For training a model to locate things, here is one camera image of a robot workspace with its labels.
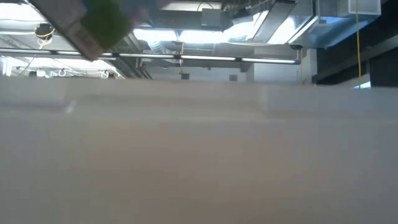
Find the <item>light fixture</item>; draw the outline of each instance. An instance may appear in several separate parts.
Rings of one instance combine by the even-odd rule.
[[[219,31],[185,30],[181,33],[180,41],[191,44],[217,44],[227,40]]]
[[[174,55],[161,55],[161,54],[119,54],[120,57],[137,57],[137,58],[161,58],[173,59]]]
[[[99,57],[97,60],[117,60],[116,57]]]
[[[288,43],[293,43],[295,40],[297,40],[301,35],[303,35],[303,33],[305,31],[307,31],[307,29],[309,29],[312,24],[314,24],[316,21],[318,20],[318,16],[315,16],[314,18],[311,19],[311,21],[305,25],[302,29],[300,29],[300,31],[298,31],[289,41]]]
[[[177,41],[174,30],[135,29],[133,33],[137,39],[144,41]]]
[[[194,56],[194,55],[181,55],[181,59],[235,61],[234,57],[214,57],[214,56]]]
[[[257,34],[257,31],[260,29],[261,24],[264,22],[268,15],[268,10],[262,11],[257,13],[256,15],[253,16],[253,19],[255,20],[255,23],[252,27],[252,30],[250,33],[246,36],[246,40],[251,40],[253,39],[254,35]]]
[[[49,50],[0,49],[2,53],[51,54]]]
[[[71,51],[58,51],[58,54],[64,54],[64,55],[80,55],[79,52],[71,52]]]
[[[296,60],[284,60],[284,59],[273,59],[273,58],[242,58],[242,62],[254,62],[254,63],[281,63],[281,64],[299,64]]]

